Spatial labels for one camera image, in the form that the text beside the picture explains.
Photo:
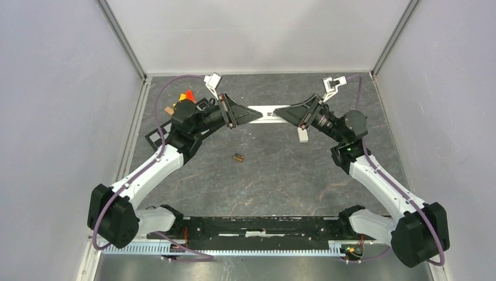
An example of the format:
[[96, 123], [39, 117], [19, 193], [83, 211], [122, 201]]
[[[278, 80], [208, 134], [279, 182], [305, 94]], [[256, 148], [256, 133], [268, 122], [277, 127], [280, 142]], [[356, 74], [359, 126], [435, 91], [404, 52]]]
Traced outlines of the white remote control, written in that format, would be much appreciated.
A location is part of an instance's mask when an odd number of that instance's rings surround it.
[[306, 129], [297, 128], [297, 135], [299, 143], [307, 143], [309, 141], [308, 132]]
[[277, 116], [275, 110], [285, 108], [287, 105], [250, 105], [248, 108], [258, 111], [262, 114], [261, 118], [250, 121], [250, 124], [284, 124], [286, 120]]

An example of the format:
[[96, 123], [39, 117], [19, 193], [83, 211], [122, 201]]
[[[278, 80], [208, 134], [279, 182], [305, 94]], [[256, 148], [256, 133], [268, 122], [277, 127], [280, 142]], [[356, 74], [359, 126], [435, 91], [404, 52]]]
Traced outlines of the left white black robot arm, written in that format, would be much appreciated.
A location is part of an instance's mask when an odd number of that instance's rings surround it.
[[93, 247], [99, 251], [107, 247], [98, 245], [98, 237], [117, 248], [125, 247], [137, 235], [155, 231], [178, 238], [184, 223], [174, 213], [156, 208], [139, 214], [137, 207], [167, 176], [188, 163], [209, 135], [223, 126], [234, 128], [262, 117], [261, 112], [237, 104], [226, 93], [211, 99], [203, 110], [188, 98], [177, 102], [168, 133], [158, 129], [158, 150], [122, 180], [93, 189], [88, 212]]

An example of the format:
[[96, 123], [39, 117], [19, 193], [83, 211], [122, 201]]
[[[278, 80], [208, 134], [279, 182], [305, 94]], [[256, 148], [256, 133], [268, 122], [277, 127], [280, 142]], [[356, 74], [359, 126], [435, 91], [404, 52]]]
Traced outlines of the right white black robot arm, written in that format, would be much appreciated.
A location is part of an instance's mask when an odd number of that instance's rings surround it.
[[336, 117], [317, 95], [299, 104], [274, 110], [277, 117], [298, 128], [310, 126], [337, 142], [332, 159], [345, 173], [361, 183], [388, 211], [377, 215], [356, 205], [339, 214], [339, 234], [352, 239], [358, 234], [374, 238], [390, 247], [407, 267], [422, 262], [444, 266], [449, 249], [446, 210], [437, 202], [425, 200], [394, 179], [367, 149], [367, 118], [353, 109]]

